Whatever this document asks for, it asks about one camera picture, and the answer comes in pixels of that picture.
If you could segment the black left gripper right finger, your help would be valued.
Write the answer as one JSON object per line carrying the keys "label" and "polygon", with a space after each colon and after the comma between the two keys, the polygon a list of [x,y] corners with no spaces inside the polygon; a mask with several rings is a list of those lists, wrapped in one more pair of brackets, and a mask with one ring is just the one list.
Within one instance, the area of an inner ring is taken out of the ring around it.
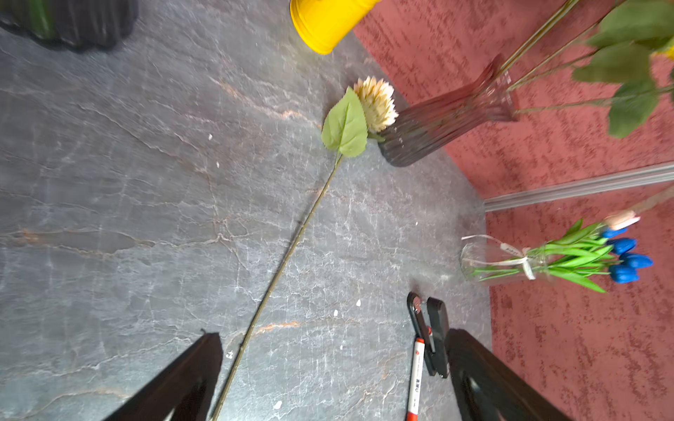
{"label": "black left gripper right finger", "polygon": [[463,420],[568,420],[503,361],[463,329],[445,340],[449,373]]}

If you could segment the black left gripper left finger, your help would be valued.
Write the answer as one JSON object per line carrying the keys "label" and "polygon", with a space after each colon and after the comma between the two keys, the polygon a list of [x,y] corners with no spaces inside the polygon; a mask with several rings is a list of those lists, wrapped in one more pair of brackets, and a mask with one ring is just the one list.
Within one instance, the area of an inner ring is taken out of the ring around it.
{"label": "black left gripper left finger", "polygon": [[220,336],[205,333],[106,419],[205,421],[222,361]]}

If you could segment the blue tulip flower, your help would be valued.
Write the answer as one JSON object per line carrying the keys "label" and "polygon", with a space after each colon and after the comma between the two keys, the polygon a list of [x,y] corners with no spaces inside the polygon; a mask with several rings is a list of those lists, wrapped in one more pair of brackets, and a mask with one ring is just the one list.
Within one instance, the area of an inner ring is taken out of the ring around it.
{"label": "blue tulip flower", "polygon": [[603,257],[568,257],[559,259],[548,264],[548,268],[566,268],[585,271],[606,271],[612,266],[625,266],[628,268],[649,268],[654,262],[646,255],[626,253],[620,256],[612,254]]}
{"label": "blue tulip flower", "polygon": [[547,256],[554,257],[559,266],[583,266],[611,260],[613,255],[632,251],[637,245],[634,239],[597,238],[581,240],[568,245],[549,243],[542,247]]}
{"label": "blue tulip flower", "polygon": [[611,230],[607,226],[598,224],[591,226],[572,226],[560,240],[553,240],[544,246],[544,249],[553,252],[567,253],[570,249],[595,252],[607,245],[607,242],[619,234],[626,233],[627,229]]}
{"label": "blue tulip flower", "polygon": [[608,275],[615,283],[625,284],[639,280],[637,270],[623,265],[614,265],[599,270],[583,270],[580,268],[549,268],[549,273],[557,278],[573,282],[586,289],[598,293],[605,293],[602,287],[593,282],[590,277],[594,275]]}

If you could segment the pink tulip bud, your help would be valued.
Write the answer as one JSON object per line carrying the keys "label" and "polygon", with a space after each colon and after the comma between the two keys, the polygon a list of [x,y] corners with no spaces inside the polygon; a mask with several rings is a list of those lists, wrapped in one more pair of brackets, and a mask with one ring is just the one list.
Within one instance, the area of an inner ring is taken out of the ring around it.
{"label": "pink tulip bud", "polygon": [[591,225],[598,224],[600,226],[607,226],[611,230],[618,231],[618,230],[621,230],[621,229],[624,229],[624,228],[627,229],[628,227],[637,223],[640,219],[641,218],[638,217],[633,210],[621,210],[620,212],[614,212],[613,214],[608,215],[607,217],[602,219],[602,221],[594,223],[594,224],[586,225],[584,223],[584,219],[579,219],[574,224],[572,224],[571,226],[581,225],[581,226],[585,227],[585,226],[591,226]]}

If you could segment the yellow sunflower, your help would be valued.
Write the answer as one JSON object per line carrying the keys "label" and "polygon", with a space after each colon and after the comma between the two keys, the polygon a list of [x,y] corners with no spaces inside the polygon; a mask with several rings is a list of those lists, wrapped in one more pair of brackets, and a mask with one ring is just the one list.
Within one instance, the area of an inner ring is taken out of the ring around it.
{"label": "yellow sunflower", "polygon": [[608,134],[624,139],[645,124],[662,96],[673,96],[652,75],[655,56],[673,59],[672,1],[616,1],[596,23],[546,56],[507,88],[517,91],[530,82],[571,68],[576,82],[617,84],[610,98],[520,110],[520,114],[585,105],[607,107]]}

